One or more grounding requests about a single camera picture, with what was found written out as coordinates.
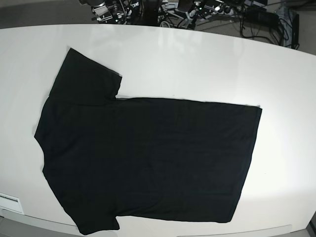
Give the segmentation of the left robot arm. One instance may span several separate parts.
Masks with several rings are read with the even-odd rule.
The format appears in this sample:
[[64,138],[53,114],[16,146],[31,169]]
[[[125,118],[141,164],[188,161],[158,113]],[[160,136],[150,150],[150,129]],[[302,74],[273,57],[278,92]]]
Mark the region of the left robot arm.
[[194,30],[198,21],[209,21],[224,17],[233,17],[233,7],[223,0],[180,0],[175,8],[176,13],[184,16],[178,28]]

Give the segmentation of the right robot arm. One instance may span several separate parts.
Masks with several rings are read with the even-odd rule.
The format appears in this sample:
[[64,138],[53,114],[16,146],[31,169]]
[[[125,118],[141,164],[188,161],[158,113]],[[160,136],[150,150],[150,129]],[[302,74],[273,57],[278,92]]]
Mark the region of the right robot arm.
[[88,5],[93,13],[92,21],[100,24],[123,24],[127,13],[122,0],[79,0],[81,5]]

